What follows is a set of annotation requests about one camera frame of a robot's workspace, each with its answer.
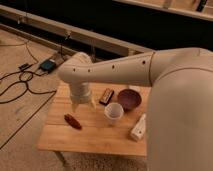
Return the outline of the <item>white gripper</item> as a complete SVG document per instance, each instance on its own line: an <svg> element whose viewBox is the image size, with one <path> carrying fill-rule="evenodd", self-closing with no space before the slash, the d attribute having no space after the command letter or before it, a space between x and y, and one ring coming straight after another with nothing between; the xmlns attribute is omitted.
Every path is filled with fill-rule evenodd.
<svg viewBox="0 0 213 171"><path fill-rule="evenodd" d="M70 98L73 102L72 111L76 112L79 104L88 103L92 109L96 109L94 100L91 100L91 89L88 83L70 84Z"/></svg>

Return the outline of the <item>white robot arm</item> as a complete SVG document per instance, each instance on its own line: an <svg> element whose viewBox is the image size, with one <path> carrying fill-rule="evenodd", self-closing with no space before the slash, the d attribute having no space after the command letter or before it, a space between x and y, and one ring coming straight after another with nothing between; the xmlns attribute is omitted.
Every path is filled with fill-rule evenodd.
<svg viewBox="0 0 213 171"><path fill-rule="evenodd" d="M78 52L59 78L74 103L91 99L91 82L149 87L148 171L213 171L213 51L159 50L98 63Z"/></svg>

